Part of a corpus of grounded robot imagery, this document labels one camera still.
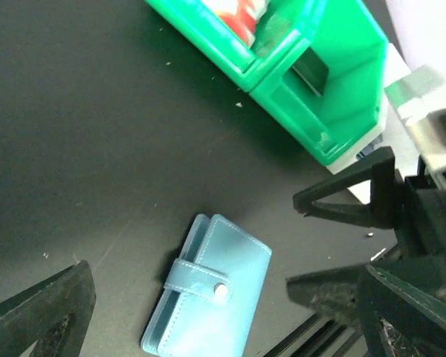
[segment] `bin compartment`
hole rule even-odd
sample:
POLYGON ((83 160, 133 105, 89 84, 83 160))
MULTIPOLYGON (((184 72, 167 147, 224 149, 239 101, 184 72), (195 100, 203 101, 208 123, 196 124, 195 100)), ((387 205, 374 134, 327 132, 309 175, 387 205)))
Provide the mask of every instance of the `bin compartment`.
POLYGON ((271 0, 248 48, 200 0, 147 0, 243 91, 251 91, 295 46, 310 45, 327 0, 271 0))
POLYGON ((312 43, 296 44, 250 96, 330 165, 378 122, 387 45, 361 0, 328 0, 312 43), (309 45, 329 67, 322 96, 292 68, 309 45))

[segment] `black table surface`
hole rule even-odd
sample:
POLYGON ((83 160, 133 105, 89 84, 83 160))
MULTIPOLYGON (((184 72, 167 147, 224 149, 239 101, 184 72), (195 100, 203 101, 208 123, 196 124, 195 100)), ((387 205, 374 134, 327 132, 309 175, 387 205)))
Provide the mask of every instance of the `black table surface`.
POLYGON ((89 261, 97 305, 82 356, 143 355, 197 213, 272 247, 245 355, 269 350, 310 315, 288 301, 285 277, 394 243, 389 231, 364 239, 367 229, 296 214, 292 194, 327 177, 143 1, 0 1, 0 301, 89 261))

